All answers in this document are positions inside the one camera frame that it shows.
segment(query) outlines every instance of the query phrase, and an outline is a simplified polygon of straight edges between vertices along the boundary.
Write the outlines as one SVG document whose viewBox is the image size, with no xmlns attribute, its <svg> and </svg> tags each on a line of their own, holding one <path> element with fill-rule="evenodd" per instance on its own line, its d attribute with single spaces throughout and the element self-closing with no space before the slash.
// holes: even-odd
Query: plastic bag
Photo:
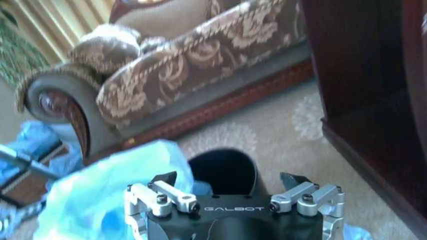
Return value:
<svg viewBox="0 0 427 240">
<path fill-rule="evenodd" d="M 31 155 L 39 160 L 60 144 L 60 138 L 54 130 L 40 121 L 24 122 L 16 141 L 7 144 L 18 152 Z M 20 172 L 20 169 L 0 159 L 0 185 Z"/>
<path fill-rule="evenodd" d="M 177 143 L 159 140 L 113 155 L 55 182 L 39 215 L 35 240 L 133 239 L 125 222 L 125 190 L 177 171 L 175 187 L 190 193 L 194 175 Z"/>
<path fill-rule="evenodd" d="M 48 169 L 62 177 L 84 168 L 80 146 L 68 144 L 68 153 L 54 158 L 48 163 Z M 47 191 L 51 190 L 55 182 L 48 180 L 46 183 Z"/>
<path fill-rule="evenodd" d="M 345 240 L 373 240 L 371 233 L 359 226 L 345 223 L 342 230 Z"/>
</svg>

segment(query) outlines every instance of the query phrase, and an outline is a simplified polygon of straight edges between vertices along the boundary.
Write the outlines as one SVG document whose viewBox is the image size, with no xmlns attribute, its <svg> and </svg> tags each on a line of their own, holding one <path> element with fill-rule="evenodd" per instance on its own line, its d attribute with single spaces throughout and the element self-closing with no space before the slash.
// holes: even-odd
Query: silver metal bracket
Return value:
<svg viewBox="0 0 427 240">
<path fill-rule="evenodd" d="M 323 240 L 333 240 L 345 224 L 346 193 L 339 186 L 327 184 L 313 194 L 305 194 L 297 202 L 299 214 L 313 217 L 323 214 Z"/>
<path fill-rule="evenodd" d="M 173 201 L 141 183 L 130 185 L 125 191 L 125 222 L 134 231 L 137 240 L 147 234 L 146 220 L 142 214 L 153 212 L 157 217 L 166 217 L 173 212 Z"/>
<path fill-rule="evenodd" d="M 155 181 L 150 187 L 154 191 L 163 193 L 173 200 L 178 211 L 195 215 L 199 213 L 201 205 L 198 203 L 197 195 L 182 192 L 165 181 Z"/>
<path fill-rule="evenodd" d="M 282 194 L 271 196 L 270 210 L 274 213 L 289 213 L 293 210 L 293 205 L 297 204 L 299 198 L 305 194 L 311 194 L 319 189 L 319 185 L 306 181 Z"/>
</svg>

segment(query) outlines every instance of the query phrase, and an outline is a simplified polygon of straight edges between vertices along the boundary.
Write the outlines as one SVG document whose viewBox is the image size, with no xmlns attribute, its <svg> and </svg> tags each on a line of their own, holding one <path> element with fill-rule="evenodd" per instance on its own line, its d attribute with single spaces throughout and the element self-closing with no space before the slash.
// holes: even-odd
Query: curtain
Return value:
<svg viewBox="0 0 427 240">
<path fill-rule="evenodd" d="M 107 23 L 115 0 L 7 0 L 22 36 L 51 64 L 67 59 L 80 37 Z"/>
</svg>

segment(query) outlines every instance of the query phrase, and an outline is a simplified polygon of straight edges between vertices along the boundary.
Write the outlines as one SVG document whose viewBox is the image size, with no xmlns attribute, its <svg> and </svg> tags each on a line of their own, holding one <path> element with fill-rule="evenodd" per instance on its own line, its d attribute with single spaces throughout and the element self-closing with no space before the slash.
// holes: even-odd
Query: sofa cushion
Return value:
<svg viewBox="0 0 427 240">
<path fill-rule="evenodd" d="M 74 63 L 88 65 L 99 73 L 111 75 L 141 56 L 139 40 L 137 30 L 103 24 L 82 37 L 68 57 Z"/>
<path fill-rule="evenodd" d="M 298 0 L 242 3 L 106 81 L 97 98 L 105 119 L 130 124 L 305 39 Z"/>
<path fill-rule="evenodd" d="M 235 7 L 242 0 L 117 0 L 110 22 L 139 30 L 143 38 L 174 39 Z"/>
</svg>

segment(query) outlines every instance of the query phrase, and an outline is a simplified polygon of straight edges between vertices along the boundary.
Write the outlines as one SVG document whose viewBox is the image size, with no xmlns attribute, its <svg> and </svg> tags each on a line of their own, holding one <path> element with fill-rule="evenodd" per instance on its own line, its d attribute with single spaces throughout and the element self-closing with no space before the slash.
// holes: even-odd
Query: screw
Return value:
<svg viewBox="0 0 427 240">
<path fill-rule="evenodd" d="M 307 203 L 313 203 L 314 202 L 314 196 L 311 195 L 311 194 L 305 194 L 303 196 L 302 196 L 302 200 L 305 201 L 305 202 L 307 202 Z"/>
<path fill-rule="evenodd" d="M 190 214 L 197 216 L 201 211 L 201 204 L 197 202 L 191 207 L 190 207 Z"/>
<path fill-rule="evenodd" d="M 271 212 L 277 213 L 281 210 L 281 206 L 279 206 L 279 204 L 277 202 L 271 202 L 270 206 L 269 206 L 269 209 L 270 209 Z"/>
<path fill-rule="evenodd" d="M 158 204 L 166 204 L 166 203 L 169 202 L 169 197 L 167 197 L 167 195 L 159 194 L 157 201 L 158 201 Z"/>
</svg>

